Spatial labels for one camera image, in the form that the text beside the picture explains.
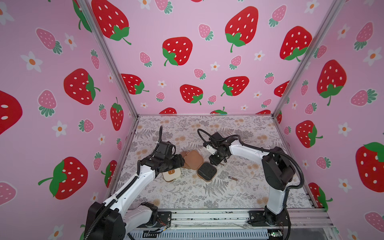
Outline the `cream nail clipper case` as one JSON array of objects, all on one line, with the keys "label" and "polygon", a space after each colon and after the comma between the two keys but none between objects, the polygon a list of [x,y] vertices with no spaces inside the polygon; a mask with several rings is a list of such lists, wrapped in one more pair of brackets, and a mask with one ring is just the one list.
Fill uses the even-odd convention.
[{"label": "cream nail clipper case", "polygon": [[179,180],[181,178],[182,172],[181,169],[174,169],[163,173],[163,178],[167,183],[172,181]]}]

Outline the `light brown nail clipper case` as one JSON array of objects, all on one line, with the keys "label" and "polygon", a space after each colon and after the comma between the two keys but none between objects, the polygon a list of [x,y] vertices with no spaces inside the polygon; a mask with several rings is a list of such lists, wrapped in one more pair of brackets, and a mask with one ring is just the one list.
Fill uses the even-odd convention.
[{"label": "light brown nail clipper case", "polygon": [[190,166],[187,164],[187,161],[186,161],[186,157],[187,157],[188,153],[186,151],[182,151],[181,152],[181,156],[183,157],[184,159],[184,166],[183,168],[185,169],[190,169]]}]

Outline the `dark brown nail clipper case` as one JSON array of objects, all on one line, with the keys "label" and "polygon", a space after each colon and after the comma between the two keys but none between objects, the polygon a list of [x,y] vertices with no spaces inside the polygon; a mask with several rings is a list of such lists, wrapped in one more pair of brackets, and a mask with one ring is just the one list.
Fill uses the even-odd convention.
[{"label": "dark brown nail clipper case", "polygon": [[210,162],[205,162],[204,158],[196,150],[190,152],[181,152],[185,161],[183,168],[188,170],[196,170],[197,175],[206,182],[211,182],[216,176],[218,170]]}]

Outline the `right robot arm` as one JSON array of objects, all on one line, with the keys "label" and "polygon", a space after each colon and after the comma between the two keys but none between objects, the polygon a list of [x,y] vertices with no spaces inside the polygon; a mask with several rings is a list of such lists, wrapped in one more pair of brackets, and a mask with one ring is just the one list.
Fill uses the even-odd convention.
[{"label": "right robot arm", "polygon": [[290,225],[287,201],[291,189],[304,185],[304,174],[297,162],[283,149],[264,149],[242,141],[239,135],[222,137],[219,133],[209,135],[203,146],[211,153],[212,165],[219,165],[231,156],[238,156],[253,162],[261,162],[265,179],[270,186],[269,199],[264,212],[250,217],[248,224],[253,227]]}]

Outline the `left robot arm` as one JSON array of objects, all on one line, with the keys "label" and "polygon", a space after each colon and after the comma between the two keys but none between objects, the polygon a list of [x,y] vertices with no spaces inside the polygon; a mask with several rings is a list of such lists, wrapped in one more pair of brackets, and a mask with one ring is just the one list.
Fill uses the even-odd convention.
[{"label": "left robot arm", "polygon": [[128,209],[137,196],[160,173],[183,167],[185,160],[176,154],[176,146],[159,141],[154,151],[137,163],[137,172],[103,203],[93,203],[87,215],[84,231],[85,240],[123,240],[135,228],[156,223],[158,208],[144,203],[135,210]]}]

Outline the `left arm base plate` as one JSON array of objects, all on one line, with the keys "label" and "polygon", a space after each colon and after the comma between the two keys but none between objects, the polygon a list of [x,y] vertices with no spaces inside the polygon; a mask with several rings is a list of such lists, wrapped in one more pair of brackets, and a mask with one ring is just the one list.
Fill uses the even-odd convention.
[{"label": "left arm base plate", "polygon": [[143,225],[140,225],[140,228],[161,228],[169,227],[172,221],[172,212],[160,211],[157,212],[155,216],[152,214],[150,221]]}]

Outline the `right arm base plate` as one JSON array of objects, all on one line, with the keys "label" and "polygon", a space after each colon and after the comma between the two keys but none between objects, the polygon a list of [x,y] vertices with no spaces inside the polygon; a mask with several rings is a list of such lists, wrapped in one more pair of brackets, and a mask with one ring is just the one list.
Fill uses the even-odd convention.
[{"label": "right arm base plate", "polygon": [[288,227],[292,225],[290,217],[287,216],[285,210],[278,215],[269,210],[266,212],[265,210],[249,211],[249,217],[247,224],[253,227]]}]

